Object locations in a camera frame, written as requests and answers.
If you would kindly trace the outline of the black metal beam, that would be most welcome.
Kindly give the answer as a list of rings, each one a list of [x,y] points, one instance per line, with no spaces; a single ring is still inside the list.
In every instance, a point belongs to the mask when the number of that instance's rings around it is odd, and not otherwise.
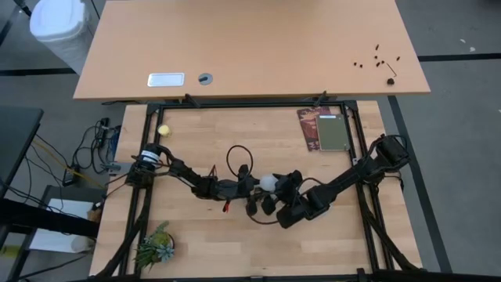
[[[26,226],[94,238],[99,232],[97,222],[36,208],[9,199],[0,199],[0,224]]]

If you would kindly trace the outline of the white trash bin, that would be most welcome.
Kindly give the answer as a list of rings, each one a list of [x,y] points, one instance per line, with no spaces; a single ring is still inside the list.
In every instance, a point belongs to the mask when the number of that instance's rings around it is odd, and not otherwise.
[[[81,75],[94,33],[82,0],[40,0],[30,19],[31,34]]]

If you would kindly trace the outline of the white light bulb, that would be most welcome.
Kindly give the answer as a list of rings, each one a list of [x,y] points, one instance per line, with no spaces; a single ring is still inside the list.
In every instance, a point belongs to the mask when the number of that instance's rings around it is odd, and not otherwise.
[[[273,174],[263,175],[259,181],[259,186],[266,192],[274,193],[278,181],[279,180]]]

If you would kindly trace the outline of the black power strip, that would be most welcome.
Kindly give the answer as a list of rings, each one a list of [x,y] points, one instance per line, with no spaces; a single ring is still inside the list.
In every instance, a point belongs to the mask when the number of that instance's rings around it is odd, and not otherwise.
[[[105,143],[106,134],[109,129],[110,119],[108,117],[103,117],[98,123],[98,132],[96,133],[98,148],[102,148]]]

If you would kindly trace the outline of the light brown wooden desk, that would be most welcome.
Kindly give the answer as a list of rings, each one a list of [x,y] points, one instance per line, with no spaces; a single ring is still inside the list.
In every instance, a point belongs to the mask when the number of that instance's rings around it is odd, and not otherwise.
[[[184,73],[184,85],[150,88],[152,73]],[[202,73],[213,82],[201,85]],[[110,1],[74,98],[292,97],[323,91],[429,93],[395,0]]]

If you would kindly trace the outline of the grey metal bracket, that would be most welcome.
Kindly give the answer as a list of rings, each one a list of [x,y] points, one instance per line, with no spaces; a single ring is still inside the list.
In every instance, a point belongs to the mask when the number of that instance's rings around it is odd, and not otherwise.
[[[101,167],[104,168],[105,171],[110,176],[127,174],[127,173],[129,173],[131,166],[132,166],[132,163],[124,163],[124,162],[116,162],[116,161],[112,161],[112,162],[107,163],[107,164],[101,164]]]

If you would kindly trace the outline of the black power brick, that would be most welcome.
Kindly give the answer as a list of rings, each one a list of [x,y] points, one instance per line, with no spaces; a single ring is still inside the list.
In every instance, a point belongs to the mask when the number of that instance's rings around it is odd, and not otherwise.
[[[79,180],[79,176],[75,175],[71,170],[66,169],[63,174],[62,186],[70,186]]]

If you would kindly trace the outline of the grey floor cabinet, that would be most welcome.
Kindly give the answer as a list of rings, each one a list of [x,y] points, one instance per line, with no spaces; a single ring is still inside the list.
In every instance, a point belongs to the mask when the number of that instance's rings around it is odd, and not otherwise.
[[[88,212],[103,199],[105,191],[93,188],[47,186],[42,200],[46,210],[64,212],[88,218]],[[66,235],[56,231],[37,229],[31,236],[30,250],[80,253],[92,248],[92,240],[80,235]]]

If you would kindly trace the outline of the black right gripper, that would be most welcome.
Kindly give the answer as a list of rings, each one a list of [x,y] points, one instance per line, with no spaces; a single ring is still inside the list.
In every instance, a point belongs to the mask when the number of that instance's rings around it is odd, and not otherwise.
[[[302,174],[298,170],[287,175],[273,174],[279,181],[276,183],[274,193],[268,193],[265,196],[261,208],[266,215],[271,215],[276,210],[276,203],[282,201],[286,206],[297,204],[305,205],[305,199],[298,192],[299,186],[303,181]]]

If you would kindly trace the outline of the black side desk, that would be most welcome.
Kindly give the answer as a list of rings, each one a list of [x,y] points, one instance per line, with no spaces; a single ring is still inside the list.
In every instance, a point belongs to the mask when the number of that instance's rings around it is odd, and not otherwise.
[[[0,199],[10,185],[37,132],[44,111],[35,107],[0,106]]]

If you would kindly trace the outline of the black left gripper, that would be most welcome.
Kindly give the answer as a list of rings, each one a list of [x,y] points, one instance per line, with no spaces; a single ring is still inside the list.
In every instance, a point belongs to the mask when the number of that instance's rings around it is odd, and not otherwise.
[[[246,213],[249,216],[254,216],[257,211],[257,204],[255,197],[251,194],[253,191],[254,194],[264,193],[264,190],[260,186],[260,179],[255,179],[251,175],[251,170],[246,164],[242,164],[239,168],[238,174],[238,194],[236,199],[245,199],[246,203]]]

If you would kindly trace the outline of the silver rectangular desk plate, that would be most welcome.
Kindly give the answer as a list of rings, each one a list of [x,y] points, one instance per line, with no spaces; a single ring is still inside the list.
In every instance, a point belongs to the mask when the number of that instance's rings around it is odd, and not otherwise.
[[[150,88],[181,87],[184,81],[184,73],[152,73],[148,77],[147,85]]]

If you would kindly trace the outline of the potted succulent plant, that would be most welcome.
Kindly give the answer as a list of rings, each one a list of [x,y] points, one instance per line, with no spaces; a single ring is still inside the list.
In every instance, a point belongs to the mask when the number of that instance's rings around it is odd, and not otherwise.
[[[152,268],[159,262],[167,262],[175,254],[175,241],[167,231],[169,221],[162,222],[136,249],[136,269]]]

